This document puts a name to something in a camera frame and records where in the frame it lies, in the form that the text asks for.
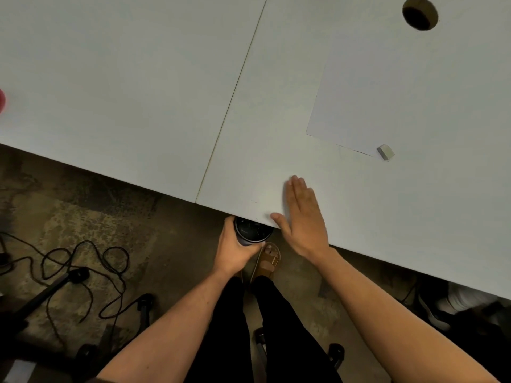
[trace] person's left arm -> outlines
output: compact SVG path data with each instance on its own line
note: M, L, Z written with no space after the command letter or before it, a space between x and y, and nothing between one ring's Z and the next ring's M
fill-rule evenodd
M99 373L99 379L115 383L184 380L224 286L264 244L241 246L233 220L225 219L208 276L119 352Z

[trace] black pants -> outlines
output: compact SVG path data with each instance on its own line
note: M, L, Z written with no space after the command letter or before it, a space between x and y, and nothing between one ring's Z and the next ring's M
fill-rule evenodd
M341 382L328 355L305 329L272 280L252 283L263 316L268 358L267 382ZM185 383L203 381L253 383L250 333L243 314L244 287L233 277L213 312L208 332Z

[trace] black cup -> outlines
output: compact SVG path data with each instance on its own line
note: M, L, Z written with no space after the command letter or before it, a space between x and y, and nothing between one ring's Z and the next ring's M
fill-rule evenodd
M249 246L253 243L263 242L270 238L273 227L267 226L252 220L235 217L234 230L238 237L238 242L243 246Z

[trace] sandal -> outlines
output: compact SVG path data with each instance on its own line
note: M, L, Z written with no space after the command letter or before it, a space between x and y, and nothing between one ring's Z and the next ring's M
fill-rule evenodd
M259 251L259 256L257 257L257 262L255 264L252 277L250 278L250 283L252 283L256 277L259 277L260 275L264 275L265 277L272 279L275 267L280 260L281 252L278 247L274 243L266 242L261 251Z

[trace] hand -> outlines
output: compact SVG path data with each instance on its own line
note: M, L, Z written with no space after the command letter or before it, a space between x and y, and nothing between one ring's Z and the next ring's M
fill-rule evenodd
M248 260L255 253L258 253L263 246L264 242L242 246L238 242L234 231L234 217L225 218L224 228L218 239L213 272L221 272L229 278L233 277L234 274L245 267Z
M307 188L305 180L294 175L286 184L286 202L291 217L273 212L271 218L282 230L282 235L301 256L313 260L329 250L327 228L319 210L316 195Z

